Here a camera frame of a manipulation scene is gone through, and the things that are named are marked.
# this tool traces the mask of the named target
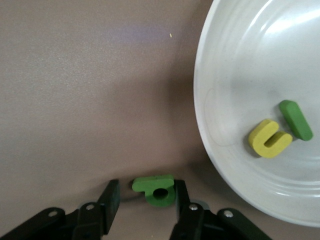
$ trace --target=gray background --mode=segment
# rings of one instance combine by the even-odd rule
[[[44,208],[69,213],[119,178],[106,239],[168,239],[175,207],[148,205],[129,183],[173,174],[214,213],[237,208],[275,240],[320,239],[247,204],[206,155],[193,71],[211,3],[0,1],[0,236]]]

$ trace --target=white bowl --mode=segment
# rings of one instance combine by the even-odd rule
[[[320,1],[214,0],[203,26],[194,102],[206,151],[243,199],[276,218],[320,227]],[[297,102],[313,139],[257,157],[248,134]]]

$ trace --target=hole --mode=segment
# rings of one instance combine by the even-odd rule
[[[85,209],[91,210],[91,209],[93,209],[94,207],[95,207],[95,205],[89,204],[88,206],[85,207]]]
[[[58,212],[56,210],[54,210],[54,211],[49,212],[48,216],[51,218],[57,214],[58,214]]]
[[[82,235],[83,239],[89,239],[91,237],[91,232],[87,231],[85,234]]]
[[[164,189],[164,188],[158,188],[156,190],[154,190],[153,192],[153,196],[155,199],[157,200],[163,200],[168,196],[168,190]]]
[[[185,232],[182,232],[180,234],[180,239],[187,239],[187,234]]]

